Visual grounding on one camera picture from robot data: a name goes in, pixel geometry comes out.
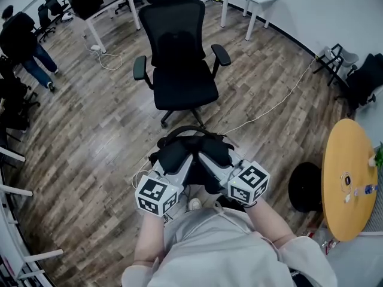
jeans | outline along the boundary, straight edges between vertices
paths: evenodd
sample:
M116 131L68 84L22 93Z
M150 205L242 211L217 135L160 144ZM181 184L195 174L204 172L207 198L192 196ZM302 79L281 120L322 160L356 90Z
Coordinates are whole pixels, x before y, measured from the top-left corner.
M45 88L48 88L48 83L52 82L51 78L45 73L44 70L37 65L34 57L37 57L40 62L47 68L50 72L55 72L57 70L57 65L52 61L51 57L44 50L44 48L37 43L34 51L32 52L32 56L22 62L23 67L27 70L31 75L35 77L35 79Z

black jacket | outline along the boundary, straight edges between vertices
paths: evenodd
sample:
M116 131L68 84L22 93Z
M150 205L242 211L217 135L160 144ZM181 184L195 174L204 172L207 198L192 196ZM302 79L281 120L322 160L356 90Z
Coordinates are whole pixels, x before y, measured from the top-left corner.
M14 63L24 62L32 56L37 44L37 37L32 32L34 25L34 20L23 12L18 12L3 24L0 47Z

sneaker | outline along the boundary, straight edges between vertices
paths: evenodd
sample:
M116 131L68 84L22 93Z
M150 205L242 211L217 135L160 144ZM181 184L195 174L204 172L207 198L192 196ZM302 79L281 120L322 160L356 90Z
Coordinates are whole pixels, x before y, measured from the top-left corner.
M54 90L56 89L52 82L48 82L47 87L51 93L53 93Z
M196 209L201 209L202 208L202 203L198 198L193 198L190 200L189 205L188 205L188 210L196 210Z

small plant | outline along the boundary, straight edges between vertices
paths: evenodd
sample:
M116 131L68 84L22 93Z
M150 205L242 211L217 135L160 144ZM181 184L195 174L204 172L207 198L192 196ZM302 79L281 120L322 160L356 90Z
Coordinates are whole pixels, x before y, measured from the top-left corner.
M383 143L382 142L381 142L381 146L376 152L374 159L375 159L375 164L378 168L383 166Z

wooden floor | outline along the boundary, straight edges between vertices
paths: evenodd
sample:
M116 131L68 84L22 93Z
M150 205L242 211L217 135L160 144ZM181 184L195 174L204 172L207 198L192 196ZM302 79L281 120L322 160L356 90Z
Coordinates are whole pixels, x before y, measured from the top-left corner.
M203 24L206 61L212 67L212 44L223 45L232 59L215 80L219 99L200 110L212 132L226 132L276 105L312 61L260 22L245 41L250 18L239 11L229 8L225 28L220 17L221 5L208 3ZM154 106L153 92L145 82L133 80L135 57L148 56L150 77L153 67L145 31L135 29L128 10L112 20L103 14L95 26L108 53L122 56L120 69L101 68L72 22L59 25L44 44L61 70L54 78L56 94L24 70L18 74L39 93L41 107L31 112L23 143L14 145L27 160L10 182L34 192L17 211L33 252L65 251L42 264L57 286L120 286L123 270L133 261L141 218L132 176L168 131L196 124L191 113L179 112L169 119L167 130L161 128L164 112ZM88 37L87 43L95 42ZM119 63L115 57L102 60L109 67ZM270 172L268 202L298 233L315 214L294 211L288 179L300 162L321 165L330 130L346 113L344 103L333 100L338 91L326 86L328 79L326 72L308 71L277 109L229 134L238 154Z

